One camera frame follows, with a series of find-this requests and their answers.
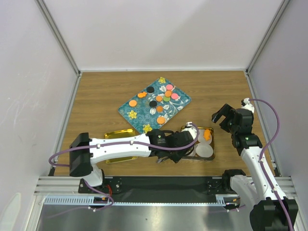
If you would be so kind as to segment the gold tin lid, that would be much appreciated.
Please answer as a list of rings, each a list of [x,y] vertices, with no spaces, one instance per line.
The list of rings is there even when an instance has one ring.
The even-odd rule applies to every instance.
[[[105,139],[119,139],[119,138],[128,138],[128,137],[134,137],[137,133],[133,129],[124,129],[124,130],[118,130],[113,131],[109,133],[105,133],[104,138]],[[121,163],[126,161],[131,161],[137,159],[136,156],[129,156],[129,157],[121,157],[121,158],[114,158],[114,159],[108,159],[106,160],[106,164],[115,164],[115,163]]]

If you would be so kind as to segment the metal tongs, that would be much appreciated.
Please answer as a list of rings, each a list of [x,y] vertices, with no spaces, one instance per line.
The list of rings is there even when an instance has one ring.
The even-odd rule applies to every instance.
[[[162,163],[162,162],[164,162],[168,159],[169,159],[169,157],[158,158],[157,163],[160,164],[160,163]]]

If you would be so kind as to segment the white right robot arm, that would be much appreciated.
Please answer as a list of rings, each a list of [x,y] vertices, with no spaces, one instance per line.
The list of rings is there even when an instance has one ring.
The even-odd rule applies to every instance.
[[[234,109],[223,105],[212,115],[216,123],[222,116],[220,127],[231,134],[232,145],[249,169],[253,182],[240,169],[226,170],[222,189],[226,193],[236,192],[249,209],[249,220],[255,231],[292,231],[298,213],[296,200],[288,199],[278,185],[264,156],[259,137],[252,132],[254,107],[242,103]]]

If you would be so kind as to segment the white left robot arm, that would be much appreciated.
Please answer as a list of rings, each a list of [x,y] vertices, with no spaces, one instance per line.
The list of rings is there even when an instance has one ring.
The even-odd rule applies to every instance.
[[[103,171],[97,163],[124,157],[167,158],[177,163],[197,142],[198,131],[186,127],[180,132],[154,129],[146,134],[116,139],[90,138],[79,134],[70,145],[69,175],[83,178],[96,193],[106,187]]]

